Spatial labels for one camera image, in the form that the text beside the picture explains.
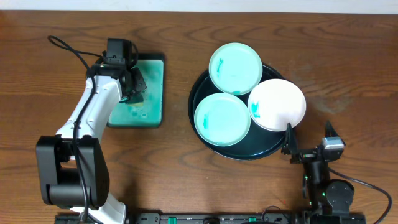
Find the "green plate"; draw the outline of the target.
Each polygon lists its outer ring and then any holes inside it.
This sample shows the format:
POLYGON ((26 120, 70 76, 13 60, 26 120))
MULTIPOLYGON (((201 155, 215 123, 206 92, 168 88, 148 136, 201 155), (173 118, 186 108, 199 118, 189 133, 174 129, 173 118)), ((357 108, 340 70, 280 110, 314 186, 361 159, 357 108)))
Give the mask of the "green plate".
POLYGON ((247 106, 237 96, 227 93, 214 93, 201 100, 193 119, 199 136, 220 147, 243 140, 251 125, 247 106))
POLYGON ((212 54, 208 73, 214 86, 224 93, 245 95, 262 78, 262 61, 258 53, 246 44, 232 42, 212 54))

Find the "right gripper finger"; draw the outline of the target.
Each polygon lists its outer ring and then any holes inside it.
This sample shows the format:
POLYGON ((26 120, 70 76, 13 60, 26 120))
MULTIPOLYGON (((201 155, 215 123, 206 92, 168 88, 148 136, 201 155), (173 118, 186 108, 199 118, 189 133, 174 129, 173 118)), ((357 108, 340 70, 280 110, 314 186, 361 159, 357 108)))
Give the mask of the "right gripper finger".
POLYGON ((327 121, 325 123, 325 137, 326 138, 339 137, 338 133, 335 131, 330 121, 327 121))
POLYGON ((284 155, 297 154, 299 151, 297 139, 295 137, 295 131, 290 123, 287 124, 285 131, 284 143, 282 145, 281 153, 284 155))

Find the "yellow green sponge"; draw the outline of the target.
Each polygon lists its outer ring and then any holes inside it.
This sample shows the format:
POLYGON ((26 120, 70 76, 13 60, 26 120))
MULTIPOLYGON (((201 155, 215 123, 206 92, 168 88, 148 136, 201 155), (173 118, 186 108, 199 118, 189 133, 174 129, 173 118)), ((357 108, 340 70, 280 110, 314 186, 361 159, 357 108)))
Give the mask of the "yellow green sponge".
POLYGON ((130 106, 143 106, 144 97, 142 93, 136 93, 134 95, 131 95, 124 103, 130 106))

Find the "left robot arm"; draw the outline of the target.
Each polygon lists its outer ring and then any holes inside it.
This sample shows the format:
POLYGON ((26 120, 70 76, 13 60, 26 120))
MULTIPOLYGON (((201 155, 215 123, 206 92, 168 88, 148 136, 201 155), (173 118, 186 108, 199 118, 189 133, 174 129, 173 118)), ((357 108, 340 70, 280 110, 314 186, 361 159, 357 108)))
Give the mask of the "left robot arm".
POLYGON ((127 207, 109 192, 100 141, 115 106, 146 89, 137 67, 94 64, 68 121, 36 145, 42 200, 79 213, 83 223, 125 223, 127 207))

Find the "white plate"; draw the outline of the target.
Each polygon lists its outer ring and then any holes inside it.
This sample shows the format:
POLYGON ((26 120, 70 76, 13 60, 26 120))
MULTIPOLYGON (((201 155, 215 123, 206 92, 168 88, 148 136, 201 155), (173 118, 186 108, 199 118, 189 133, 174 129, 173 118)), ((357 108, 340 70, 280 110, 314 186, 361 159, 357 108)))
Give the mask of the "white plate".
POLYGON ((281 132, 298 125, 304 118, 307 102, 301 89, 284 79, 269 79, 249 94, 248 110, 253 121, 263 129, 281 132))

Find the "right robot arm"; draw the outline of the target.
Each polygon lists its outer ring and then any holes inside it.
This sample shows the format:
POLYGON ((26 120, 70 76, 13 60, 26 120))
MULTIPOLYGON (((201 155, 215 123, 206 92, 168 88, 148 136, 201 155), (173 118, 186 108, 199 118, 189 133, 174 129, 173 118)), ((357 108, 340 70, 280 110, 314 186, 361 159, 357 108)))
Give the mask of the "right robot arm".
POLYGON ((353 203, 354 187, 341 179, 332 179, 328 163, 340 159, 345 142, 328 121, 325 137, 313 149, 299 149, 292 125, 287 124, 282 153, 290 155, 291 164, 304 167, 303 195, 311 202, 313 213, 347 215, 353 203))

